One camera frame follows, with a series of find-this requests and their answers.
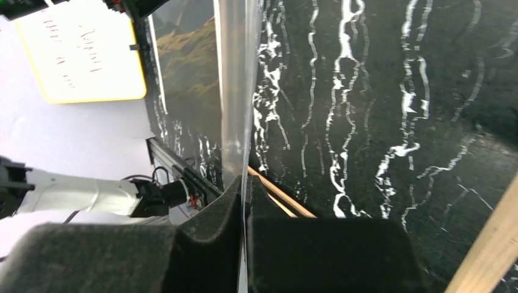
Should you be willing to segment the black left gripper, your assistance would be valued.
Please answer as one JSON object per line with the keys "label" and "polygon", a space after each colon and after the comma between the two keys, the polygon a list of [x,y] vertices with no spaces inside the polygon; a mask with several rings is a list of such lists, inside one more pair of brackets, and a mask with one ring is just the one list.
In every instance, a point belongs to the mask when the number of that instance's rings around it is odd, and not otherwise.
{"label": "black left gripper", "polygon": [[44,1],[44,0],[1,0],[1,16],[8,20],[28,16],[46,9],[70,8],[86,11],[87,9],[111,10],[119,14],[128,15],[132,20],[140,20],[149,16],[158,8],[167,3],[167,0],[102,0],[102,1]]}

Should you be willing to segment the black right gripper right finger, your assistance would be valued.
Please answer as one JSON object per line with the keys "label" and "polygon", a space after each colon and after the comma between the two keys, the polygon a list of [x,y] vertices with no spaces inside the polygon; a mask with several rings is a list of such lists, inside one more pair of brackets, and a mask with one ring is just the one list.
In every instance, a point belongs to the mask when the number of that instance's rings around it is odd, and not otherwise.
{"label": "black right gripper right finger", "polygon": [[426,292],[407,233],[389,220],[290,217],[247,180],[249,292]]}

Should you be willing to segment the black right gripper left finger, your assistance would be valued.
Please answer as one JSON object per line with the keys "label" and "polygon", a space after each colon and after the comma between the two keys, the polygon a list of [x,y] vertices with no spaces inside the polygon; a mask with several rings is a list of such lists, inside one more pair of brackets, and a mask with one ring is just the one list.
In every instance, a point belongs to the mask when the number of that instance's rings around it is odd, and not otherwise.
{"label": "black right gripper left finger", "polygon": [[180,225],[45,224],[1,269],[2,292],[236,292],[241,177]]}

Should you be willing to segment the wooden picture frame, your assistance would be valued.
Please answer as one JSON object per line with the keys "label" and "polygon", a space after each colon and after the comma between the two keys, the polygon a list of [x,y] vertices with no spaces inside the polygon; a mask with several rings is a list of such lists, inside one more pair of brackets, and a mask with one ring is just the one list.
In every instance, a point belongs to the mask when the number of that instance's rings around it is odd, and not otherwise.
{"label": "wooden picture frame", "polygon": [[[290,217],[318,218],[254,169],[269,197]],[[517,258],[517,181],[513,181],[487,220],[447,286],[447,292],[491,292]]]}

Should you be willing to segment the mountain landscape photo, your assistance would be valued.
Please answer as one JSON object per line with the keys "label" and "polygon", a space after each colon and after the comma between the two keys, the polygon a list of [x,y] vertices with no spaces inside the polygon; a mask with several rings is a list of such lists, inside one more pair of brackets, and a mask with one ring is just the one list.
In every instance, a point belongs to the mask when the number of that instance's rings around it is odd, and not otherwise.
{"label": "mountain landscape photo", "polygon": [[168,1],[152,20],[167,119],[221,142],[213,2]]}

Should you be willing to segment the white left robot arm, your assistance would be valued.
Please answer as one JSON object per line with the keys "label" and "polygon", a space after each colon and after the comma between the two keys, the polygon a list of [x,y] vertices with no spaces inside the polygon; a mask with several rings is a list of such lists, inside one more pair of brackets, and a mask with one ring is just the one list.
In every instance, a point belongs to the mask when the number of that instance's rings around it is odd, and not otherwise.
{"label": "white left robot arm", "polygon": [[[16,20],[36,12],[42,12],[54,4],[65,1],[1,1],[1,16]],[[150,65],[142,59],[150,55],[149,43],[144,37],[145,20],[132,23],[137,28],[137,43],[131,52],[140,57],[144,70],[144,86],[149,89],[152,81],[147,74]],[[160,185],[156,171],[153,177],[131,175],[119,181],[69,176],[34,169],[25,163],[1,156],[1,219],[17,213],[47,210],[102,211],[128,217],[152,217],[167,215],[170,208],[188,201],[189,192],[184,183],[174,181]]]}

